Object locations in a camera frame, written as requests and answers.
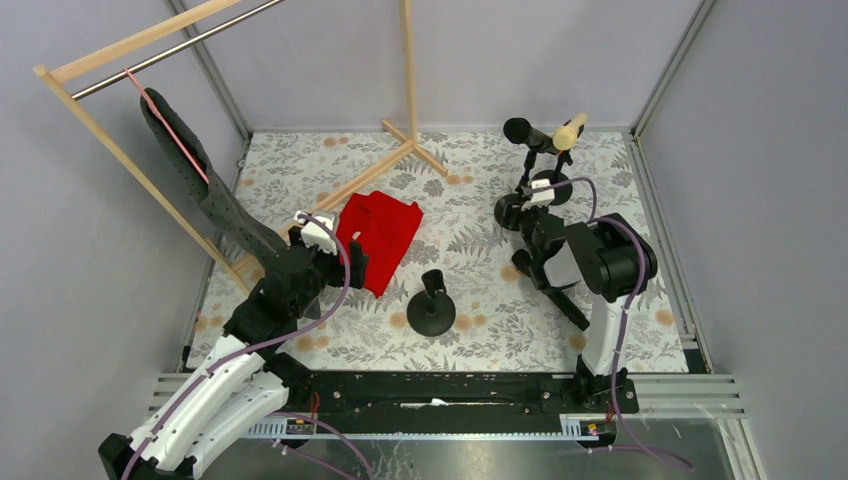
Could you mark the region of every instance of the cable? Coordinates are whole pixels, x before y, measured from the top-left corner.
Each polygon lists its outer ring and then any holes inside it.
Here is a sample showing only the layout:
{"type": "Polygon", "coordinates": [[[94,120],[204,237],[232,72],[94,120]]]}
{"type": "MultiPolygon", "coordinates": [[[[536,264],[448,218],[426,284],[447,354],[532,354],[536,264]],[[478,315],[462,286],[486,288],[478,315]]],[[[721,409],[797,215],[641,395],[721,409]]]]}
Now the cable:
{"type": "Polygon", "coordinates": [[[342,432],[336,430],[330,424],[328,424],[326,422],[322,422],[321,420],[318,420],[317,418],[309,418],[307,416],[300,415],[300,414],[297,414],[297,413],[291,413],[291,412],[277,412],[274,415],[281,416],[281,417],[296,418],[298,420],[303,420],[304,422],[309,422],[313,425],[318,425],[318,426],[324,427],[326,430],[331,432],[333,435],[339,437],[339,440],[341,440],[345,445],[348,446],[348,448],[350,448],[350,450],[354,453],[354,455],[356,455],[359,458],[359,461],[362,462],[362,465],[365,467],[365,471],[368,472],[368,478],[370,478],[371,480],[374,480],[374,470],[371,468],[371,464],[368,463],[368,459],[365,458],[365,455],[363,455],[362,452],[360,452],[359,449],[356,448],[356,445],[354,445],[353,442],[351,442],[347,437],[345,437],[342,434],[342,432]]]}
{"type": "Polygon", "coordinates": [[[548,185],[546,187],[539,188],[525,188],[525,195],[532,195],[534,193],[542,193],[545,190],[553,190],[555,188],[564,187],[566,185],[571,185],[574,182],[586,182],[589,184],[589,187],[592,189],[592,213],[589,214],[589,222],[595,219],[595,214],[598,212],[598,189],[595,188],[595,182],[592,181],[589,177],[574,177],[569,178],[568,180],[563,180],[561,182],[554,183],[552,185],[548,185]]]}
{"type": "Polygon", "coordinates": [[[633,288],[633,291],[630,292],[630,294],[627,296],[627,299],[624,301],[624,308],[621,311],[621,328],[618,331],[618,339],[615,342],[615,351],[613,352],[612,359],[613,373],[612,375],[610,375],[612,377],[610,392],[612,393],[612,405],[615,409],[615,415],[618,418],[618,421],[621,426],[624,427],[624,430],[630,435],[633,441],[636,442],[636,445],[622,445],[617,447],[613,446],[610,451],[642,451],[669,467],[683,472],[693,473],[695,471],[695,466],[686,458],[672,451],[664,450],[661,448],[649,447],[642,443],[642,441],[639,440],[639,437],[637,437],[636,434],[634,434],[633,431],[630,429],[630,426],[627,424],[627,421],[624,420],[624,416],[621,414],[621,408],[618,405],[618,395],[615,394],[615,389],[617,386],[616,378],[618,377],[618,375],[616,375],[615,373],[618,372],[618,363],[621,360],[621,349],[624,346],[624,337],[627,327],[627,312],[630,311],[630,305],[633,303],[633,300],[636,298],[636,295],[641,290],[642,285],[645,283],[647,277],[647,260],[645,258],[645,251],[642,249],[642,245],[639,243],[639,239],[636,237],[636,234],[633,233],[629,228],[627,228],[623,223],[606,217],[596,218],[594,220],[590,220],[587,223],[598,222],[612,225],[617,230],[627,235],[630,241],[633,242],[633,246],[636,248],[636,253],[639,255],[639,276],[636,280],[636,285],[633,288]]]}
{"type": "Polygon", "coordinates": [[[300,450],[298,450],[296,448],[288,448],[284,445],[283,446],[283,455],[285,455],[286,453],[293,453],[295,455],[301,456],[301,457],[309,460],[310,462],[317,463],[318,465],[321,465],[322,467],[324,467],[328,470],[332,470],[333,472],[338,473],[339,475],[347,478],[348,480],[359,480],[358,478],[354,477],[353,475],[342,471],[340,468],[337,468],[337,467],[331,465],[329,462],[325,462],[324,460],[321,460],[320,458],[312,456],[312,455],[310,455],[306,452],[301,452],[300,450]]]}
{"type": "Polygon", "coordinates": [[[153,99],[150,98],[150,95],[148,95],[147,92],[144,91],[144,87],[141,86],[141,83],[135,78],[135,75],[133,75],[132,72],[130,72],[126,68],[124,68],[124,72],[127,74],[127,77],[132,80],[133,84],[135,85],[135,88],[137,88],[138,91],[141,92],[142,98],[144,98],[144,101],[147,102],[147,108],[150,109],[153,115],[158,118],[160,122],[162,122],[162,125],[164,125],[165,129],[168,130],[168,133],[171,134],[171,138],[174,139],[174,141],[180,147],[180,150],[183,151],[183,154],[188,158],[191,164],[194,165],[194,169],[197,170],[197,173],[200,174],[200,177],[203,178],[203,181],[208,184],[209,177],[206,176],[206,172],[204,172],[203,169],[200,168],[200,165],[197,163],[197,160],[195,160],[191,153],[188,152],[188,149],[185,148],[185,145],[183,145],[183,142],[182,140],[180,140],[180,137],[178,137],[177,134],[174,133],[174,129],[171,128],[171,125],[168,123],[167,120],[165,120],[165,117],[162,116],[162,113],[159,111],[159,109],[156,108],[156,104],[153,103],[153,99]]]}
{"type": "MultiPolygon", "coordinates": [[[[317,225],[318,228],[323,230],[324,233],[326,233],[327,235],[330,236],[330,238],[333,239],[333,242],[335,242],[336,247],[338,247],[339,254],[342,256],[342,263],[344,264],[344,272],[345,272],[344,285],[342,286],[342,291],[341,291],[341,294],[339,294],[339,298],[336,300],[336,303],[334,303],[333,306],[330,307],[330,309],[327,310],[327,312],[324,315],[321,316],[321,318],[319,318],[318,320],[316,320],[316,321],[310,323],[309,325],[301,328],[300,330],[289,333],[288,335],[283,335],[281,337],[277,337],[277,338],[273,338],[271,340],[267,340],[265,342],[257,343],[256,345],[251,345],[249,347],[245,347],[241,350],[238,350],[238,351],[233,352],[229,355],[225,355],[224,357],[221,357],[220,360],[213,363],[209,368],[206,369],[206,373],[208,374],[209,377],[211,377],[215,373],[215,371],[218,368],[220,368],[222,365],[224,365],[225,363],[229,362],[230,360],[232,360],[236,357],[239,357],[241,355],[250,354],[250,353],[253,353],[257,350],[261,350],[263,348],[279,345],[279,344],[285,342],[286,340],[291,340],[294,337],[297,337],[299,335],[303,335],[304,333],[312,330],[313,328],[318,327],[319,325],[321,325],[322,323],[327,321],[327,319],[330,318],[330,316],[332,316],[333,313],[335,313],[336,310],[342,305],[342,302],[344,302],[345,296],[347,295],[347,291],[350,288],[350,257],[348,257],[347,251],[344,249],[344,245],[342,245],[341,240],[339,240],[339,237],[337,237],[336,234],[333,233],[332,230],[327,228],[326,225],[321,223],[316,218],[312,217],[311,215],[307,215],[305,213],[301,213],[300,215],[298,215],[298,217],[317,225]]],[[[159,430],[162,429],[162,427],[165,426],[165,423],[171,418],[171,416],[174,414],[174,412],[177,411],[177,409],[180,407],[180,405],[182,405],[182,403],[186,400],[186,398],[188,398],[189,395],[191,395],[197,389],[197,387],[199,387],[200,384],[203,383],[203,381],[206,378],[207,377],[205,375],[201,375],[201,376],[197,377],[177,397],[177,399],[174,401],[174,403],[172,403],[171,406],[168,407],[167,410],[165,410],[165,412],[162,414],[162,417],[159,419],[159,421],[156,422],[155,425],[153,425],[153,428],[150,430],[150,435],[148,435],[148,437],[145,438],[141,442],[141,444],[138,446],[138,449],[136,449],[136,451],[133,453],[132,457],[130,457],[129,463],[127,463],[126,468],[124,468],[124,473],[121,474],[121,480],[129,480],[130,472],[132,472],[132,469],[133,469],[133,467],[135,467],[135,464],[138,462],[138,459],[141,458],[141,455],[144,452],[144,449],[146,449],[147,446],[150,445],[152,438],[156,435],[157,432],[159,432],[159,430]]]]}

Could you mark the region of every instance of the white wall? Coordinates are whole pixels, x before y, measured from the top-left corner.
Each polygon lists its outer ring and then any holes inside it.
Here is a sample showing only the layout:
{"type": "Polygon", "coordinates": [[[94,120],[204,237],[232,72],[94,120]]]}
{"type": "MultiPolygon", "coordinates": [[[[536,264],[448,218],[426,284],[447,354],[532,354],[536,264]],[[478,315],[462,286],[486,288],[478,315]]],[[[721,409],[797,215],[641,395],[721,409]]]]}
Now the white wall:
{"type": "MultiPolygon", "coordinates": [[[[628,126],[698,0],[412,4],[423,127],[559,125],[580,110],[593,126],[628,126]]],[[[289,0],[247,22],[209,47],[254,128],[405,122],[398,0],[289,0]]]]}
{"type": "MultiPolygon", "coordinates": [[[[0,3],[4,480],[105,478],[100,441],[141,420],[158,372],[179,357],[205,253],[32,72],[167,16],[158,0],[0,3]]],[[[240,139],[193,56],[169,59],[140,79],[171,100],[230,178],[240,139]]],[[[133,87],[121,82],[83,104],[197,220],[167,182],[133,87]]]]}
{"type": "Polygon", "coordinates": [[[848,2],[724,0],[643,140],[770,480],[845,478],[848,2]]]}

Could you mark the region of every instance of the folded red garment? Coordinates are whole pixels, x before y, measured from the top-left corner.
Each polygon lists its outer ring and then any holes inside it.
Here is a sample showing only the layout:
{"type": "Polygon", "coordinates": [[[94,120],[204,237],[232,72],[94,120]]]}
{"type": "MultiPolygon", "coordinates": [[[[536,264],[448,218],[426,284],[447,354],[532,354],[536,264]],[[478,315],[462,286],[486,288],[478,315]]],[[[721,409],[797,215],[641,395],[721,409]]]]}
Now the folded red garment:
{"type": "Polygon", "coordinates": [[[417,203],[407,205],[383,192],[354,193],[348,200],[336,235],[350,254],[350,242],[359,232],[356,241],[368,255],[365,288],[375,296],[386,292],[423,216],[417,203]]]}

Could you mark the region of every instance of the floral tablecloth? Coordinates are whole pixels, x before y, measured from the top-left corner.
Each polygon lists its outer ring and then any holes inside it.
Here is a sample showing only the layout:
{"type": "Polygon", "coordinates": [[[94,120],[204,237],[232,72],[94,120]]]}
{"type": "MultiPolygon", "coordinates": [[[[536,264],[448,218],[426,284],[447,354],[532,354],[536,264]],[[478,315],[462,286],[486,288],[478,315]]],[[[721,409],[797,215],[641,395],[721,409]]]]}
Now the floral tablecloth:
{"type": "MultiPolygon", "coordinates": [[[[360,192],[380,190],[406,203],[418,202],[424,211],[385,295],[351,290],[324,325],[283,349],[313,369],[573,371],[586,343],[583,333],[515,270],[510,257],[522,241],[494,221],[495,201],[515,187],[525,151],[499,133],[425,133],[421,143],[448,166],[447,178],[410,156],[360,192]],[[410,297],[423,289],[421,274],[433,268],[444,272],[458,316],[447,334],[425,338],[409,328],[405,311],[410,297]]],[[[386,133],[257,133],[236,197],[257,219],[279,230],[296,210],[310,208],[397,146],[386,133]]],[[[573,156],[574,165],[565,173],[594,179],[599,214],[620,213],[651,242],[621,134],[587,132],[573,156]]],[[[554,162],[552,156],[540,156],[537,167],[552,168],[554,162]]],[[[586,219],[590,206],[591,191],[577,184],[571,200],[552,212],[568,223],[586,219]]],[[[248,286],[258,275],[245,276],[248,286]]],[[[326,289],[322,308],[338,293],[326,289]]],[[[588,313],[584,286],[569,296],[588,313]]],[[[187,368],[200,364],[243,299],[216,266],[187,368]]],[[[631,370],[687,371],[662,272],[637,307],[630,316],[631,370]]]]}

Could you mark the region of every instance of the wooden clothing rack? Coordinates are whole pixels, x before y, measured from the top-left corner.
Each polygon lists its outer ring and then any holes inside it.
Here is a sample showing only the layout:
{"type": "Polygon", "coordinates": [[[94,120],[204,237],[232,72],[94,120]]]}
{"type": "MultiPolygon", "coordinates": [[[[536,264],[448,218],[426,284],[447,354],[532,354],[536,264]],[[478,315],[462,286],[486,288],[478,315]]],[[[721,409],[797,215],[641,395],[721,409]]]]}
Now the wooden clothing rack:
{"type": "MultiPolygon", "coordinates": [[[[233,278],[236,284],[246,294],[249,289],[244,284],[240,275],[243,275],[253,268],[259,266],[250,254],[246,254],[236,262],[230,264],[227,259],[221,254],[214,242],[208,238],[204,238],[194,227],[185,219],[185,217],[174,208],[174,205],[162,195],[162,192],[156,188],[156,185],[147,178],[135,162],[121,150],[121,147],[106,133],[106,130],[97,123],[94,117],[86,111],[78,100],[92,95],[118,81],[127,78],[126,72],[121,70],[113,75],[110,75],[99,82],[93,83],[90,86],[76,92],[70,93],[64,86],[70,80],[84,75],[98,67],[107,63],[120,59],[121,57],[138,50],[146,45],[149,45],[156,40],[159,40],[171,33],[177,32],[195,22],[198,22],[212,14],[215,14],[227,7],[230,7],[241,0],[208,0],[207,2],[198,5],[192,9],[186,10],[179,15],[171,17],[157,25],[142,30],[136,34],[104,47],[94,53],[88,54],[82,58],[74,60],[67,65],[61,66],[54,70],[48,70],[44,65],[34,67],[36,75],[48,86],[50,90],[68,107],[68,109],[91,131],[91,133],[103,144],[115,158],[123,165],[130,174],[147,190],[150,195],[159,202],[159,205],[173,217],[177,223],[186,231],[186,233],[200,245],[200,248],[206,251],[227,273],[233,278]]],[[[130,73],[136,73],[145,68],[155,65],[160,61],[179,53],[192,45],[212,37],[232,26],[241,23],[248,18],[259,14],[275,5],[283,3],[285,0],[269,0],[262,5],[259,5],[241,15],[223,22],[216,27],[213,27],[199,35],[196,35],[174,47],[168,48],[156,55],[153,55],[146,60],[139,62],[128,70],[130,73]]],[[[310,212],[315,210],[330,210],[341,204],[353,193],[368,185],[375,178],[379,177],[395,164],[401,161],[408,155],[415,155],[436,170],[442,176],[447,176],[448,170],[441,162],[436,160],[429,152],[427,152],[418,143],[418,106],[415,94],[415,61],[412,49],[412,7],[411,0],[398,0],[401,11],[401,30],[403,36],[403,53],[404,64],[406,70],[406,99],[407,99],[407,115],[408,129],[406,132],[397,128],[388,120],[383,120],[383,128],[391,133],[400,142],[400,146],[392,153],[383,157],[377,163],[371,165],[368,169],[362,172],[353,180],[342,185],[338,190],[330,194],[325,199],[312,206],[310,212]]],[[[291,225],[278,232],[280,235],[285,235],[285,232],[291,225]]]]}

